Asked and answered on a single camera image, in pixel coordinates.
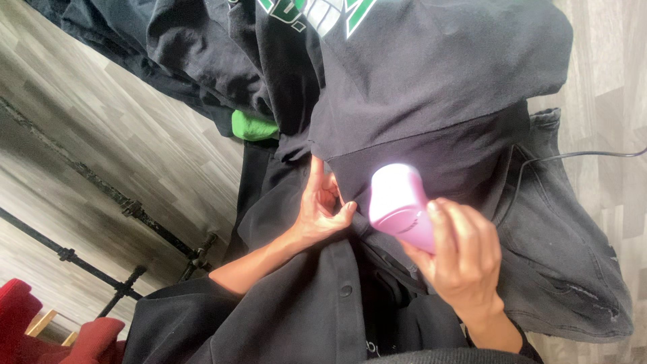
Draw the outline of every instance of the gray jeans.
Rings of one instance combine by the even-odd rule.
[[[559,109],[531,117],[529,138],[512,149],[495,223],[510,203],[521,164],[560,153],[559,125]],[[525,330],[594,343],[631,335],[631,297],[616,254],[577,202],[561,160],[526,166],[499,237],[499,295]]]

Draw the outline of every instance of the black cord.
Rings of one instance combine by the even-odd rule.
[[[514,205],[514,202],[517,200],[517,196],[519,196],[519,187],[521,187],[521,177],[523,177],[523,169],[527,165],[534,162],[548,162],[548,161],[554,161],[556,159],[577,157],[578,155],[609,155],[611,157],[638,157],[640,155],[645,154],[646,152],[647,152],[647,148],[643,149],[641,152],[632,153],[632,154],[613,153],[613,152],[575,152],[575,153],[554,155],[552,157],[546,157],[546,158],[529,159],[528,161],[523,162],[523,164],[521,164],[521,168],[519,169],[519,179],[517,180],[517,187],[514,190],[514,196],[512,197],[512,201],[508,205],[508,209],[505,211],[505,214],[503,215],[501,221],[499,221],[496,224],[496,228],[498,229],[501,225],[503,225],[503,223],[508,218],[508,216],[510,216],[510,211],[512,211],[512,206]]]

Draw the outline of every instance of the snap button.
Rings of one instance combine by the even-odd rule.
[[[350,295],[351,295],[351,293],[352,293],[352,292],[353,292],[353,287],[351,287],[351,286],[344,286],[344,287],[342,287],[342,289],[341,289],[341,290],[339,290],[339,296],[341,296],[341,297],[348,297],[348,296],[350,296]]]

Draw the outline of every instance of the pink fabric shaver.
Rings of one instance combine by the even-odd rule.
[[[435,254],[433,225],[427,215],[428,202],[422,178],[414,167],[395,163],[373,174],[368,208],[371,225]]]

